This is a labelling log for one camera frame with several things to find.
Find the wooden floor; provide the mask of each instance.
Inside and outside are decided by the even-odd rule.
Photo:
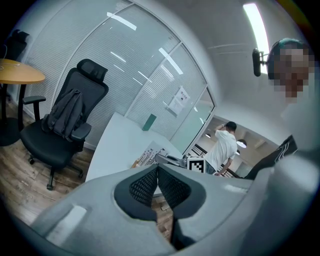
[[[17,117],[18,108],[7,104],[7,116]],[[24,125],[33,120],[24,113]],[[0,195],[9,212],[30,225],[34,219],[55,201],[63,199],[69,192],[85,182],[89,165],[94,151],[84,148],[82,152],[72,158],[72,163],[83,170],[83,178],[79,179],[77,173],[64,168],[54,174],[53,191],[46,185],[50,176],[50,167],[42,162],[35,161],[30,165],[30,156],[21,140],[16,143],[0,147]],[[163,196],[152,201],[152,209],[157,213],[157,226],[163,236],[170,240],[172,230],[172,210],[162,211],[161,207],[167,205]]]

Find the green object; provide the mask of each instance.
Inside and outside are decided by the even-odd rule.
[[[148,118],[148,120],[145,122],[144,126],[142,127],[142,131],[149,131],[150,127],[156,120],[156,116],[154,114],[151,114]]]

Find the white desk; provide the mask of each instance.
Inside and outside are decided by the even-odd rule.
[[[152,130],[142,131],[135,122],[114,113],[96,147],[85,181],[130,169],[152,141],[169,155],[182,158],[164,136]]]

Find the gray backpack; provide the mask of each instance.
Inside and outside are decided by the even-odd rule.
[[[46,114],[42,119],[41,128],[46,133],[53,130],[71,142],[70,134],[83,123],[82,111],[83,94],[79,90],[72,89],[55,102],[50,114]]]

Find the chair wheel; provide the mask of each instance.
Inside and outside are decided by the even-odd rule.
[[[49,191],[52,191],[54,189],[54,187],[50,184],[47,184],[46,185],[46,189],[49,190]]]

